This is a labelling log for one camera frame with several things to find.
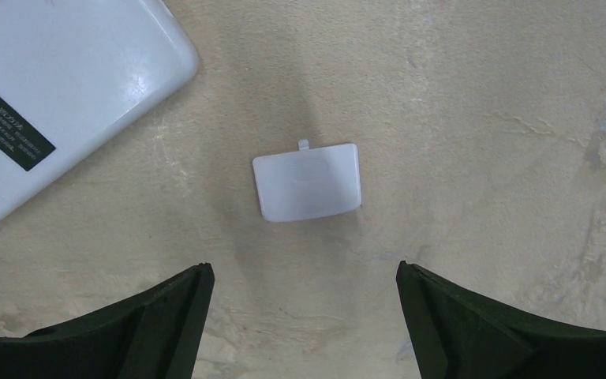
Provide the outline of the white battery cover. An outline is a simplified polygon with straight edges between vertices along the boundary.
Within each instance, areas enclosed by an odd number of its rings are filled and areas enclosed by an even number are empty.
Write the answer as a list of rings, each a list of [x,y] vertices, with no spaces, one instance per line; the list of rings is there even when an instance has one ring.
[[[288,223],[337,216],[362,203],[359,151],[354,143],[258,156],[252,160],[262,217]]]

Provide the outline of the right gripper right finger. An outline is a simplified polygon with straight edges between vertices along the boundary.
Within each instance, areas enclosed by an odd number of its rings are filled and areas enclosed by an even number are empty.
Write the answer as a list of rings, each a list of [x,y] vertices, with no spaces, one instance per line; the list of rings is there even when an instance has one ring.
[[[405,261],[396,283],[423,378],[606,378],[606,331],[528,313]]]

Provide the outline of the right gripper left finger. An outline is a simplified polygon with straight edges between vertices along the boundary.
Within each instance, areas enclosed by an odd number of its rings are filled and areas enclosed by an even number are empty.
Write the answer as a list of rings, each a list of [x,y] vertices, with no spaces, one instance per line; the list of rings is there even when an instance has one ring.
[[[23,337],[0,337],[0,378],[191,378],[215,276],[208,263]]]

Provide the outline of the white remote control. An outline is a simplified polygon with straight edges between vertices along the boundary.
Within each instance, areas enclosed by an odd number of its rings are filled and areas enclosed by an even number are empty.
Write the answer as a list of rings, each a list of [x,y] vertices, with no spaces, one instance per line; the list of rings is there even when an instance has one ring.
[[[161,1],[0,1],[0,220],[198,65]]]

